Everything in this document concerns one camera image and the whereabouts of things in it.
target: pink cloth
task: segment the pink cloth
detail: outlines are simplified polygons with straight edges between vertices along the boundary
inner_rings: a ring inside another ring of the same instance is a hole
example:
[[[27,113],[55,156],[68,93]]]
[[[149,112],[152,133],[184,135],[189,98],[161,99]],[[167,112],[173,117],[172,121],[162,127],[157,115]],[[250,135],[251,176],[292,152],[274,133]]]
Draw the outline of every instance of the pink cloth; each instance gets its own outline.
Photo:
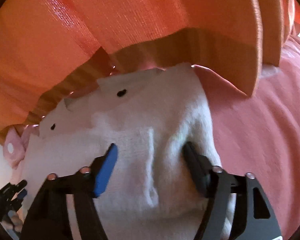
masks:
[[[195,71],[206,92],[215,145],[225,170],[253,172],[274,208],[283,239],[300,225],[300,45],[290,38],[280,71],[243,96],[208,69]]]
[[[14,127],[11,127],[8,131],[3,145],[3,157],[12,168],[11,184],[20,182],[23,159],[25,158],[26,149],[28,148],[30,135],[32,133],[39,135],[38,126],[28,125],[21,136],[18,135]]]

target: white towel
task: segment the white towel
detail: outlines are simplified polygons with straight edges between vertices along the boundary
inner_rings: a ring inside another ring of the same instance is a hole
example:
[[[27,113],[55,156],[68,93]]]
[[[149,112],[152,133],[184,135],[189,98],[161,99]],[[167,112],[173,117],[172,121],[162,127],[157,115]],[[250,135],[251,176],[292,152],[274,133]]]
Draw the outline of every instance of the white towel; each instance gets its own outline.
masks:
[[[213,165],[221,162],[207,98],[191,66],[98,83],[93,93],[62,101],[40,124],[40,136],[31,137],[23,171],[29,192],[25,209],[49,173],[73,174],[116,143],[117,164],[106,192],[95,201],[109,240],[193,239],[207,200],[194,187],[182,146],[193,141]],[[70,220],[79,239],[75,218]]]

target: screw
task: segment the screw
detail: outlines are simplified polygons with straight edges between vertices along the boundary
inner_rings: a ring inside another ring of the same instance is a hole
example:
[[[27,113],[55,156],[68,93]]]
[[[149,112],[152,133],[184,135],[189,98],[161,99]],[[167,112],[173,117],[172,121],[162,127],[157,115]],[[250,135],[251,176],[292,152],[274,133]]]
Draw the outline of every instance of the screw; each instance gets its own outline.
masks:
[[[256,178],[256,176],[255,176],[252,172],[248,172],[248,173],[246,174],[246,176],[247,176],[247,178],[249,178],[249,179],[255,179],[255,178]]]
[[[50,173],[48,176],[47,176],[47,179],[48,180],[54,180],[57,178],[57,175],[55,173]]]
[[[80,169],[80,173],[82,173],[82,174],[87,174],[87,173],[90,173],[90,172],[91,172],[90,167],[82,167]]]
[[[221,173],[223,171],[223,169],[220,167],[220,166],[213,166],[212,167],[212,170],[215,172],[215,173]]]

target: orange cloth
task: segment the orange cloth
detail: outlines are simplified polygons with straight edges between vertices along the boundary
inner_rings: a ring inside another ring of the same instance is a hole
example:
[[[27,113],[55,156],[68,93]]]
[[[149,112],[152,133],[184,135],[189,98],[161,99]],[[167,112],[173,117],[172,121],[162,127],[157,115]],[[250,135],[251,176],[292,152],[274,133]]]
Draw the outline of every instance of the orange cloth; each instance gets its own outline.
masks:
[[[100,46],[121,72],[188,61],[252,95],[262,63],[258,0],[7,0],[0,130],[24,122],[40,95]],[[98,77],[111,67],[99,66]]]

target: blue gripper pad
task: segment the blue gripper pad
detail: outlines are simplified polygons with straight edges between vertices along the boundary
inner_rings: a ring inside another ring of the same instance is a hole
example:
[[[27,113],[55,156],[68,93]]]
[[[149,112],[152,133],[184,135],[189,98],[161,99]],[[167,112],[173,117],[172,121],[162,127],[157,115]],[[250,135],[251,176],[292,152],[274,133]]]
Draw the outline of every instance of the blue gripper pad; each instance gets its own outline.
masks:
[[[112,143],[104,155],[105,160],[96,175],[93,193],[96,197],[99,197],[102,193],[106,191],[109,179],[111,177],[112,171],[118,159],[118,148]]]

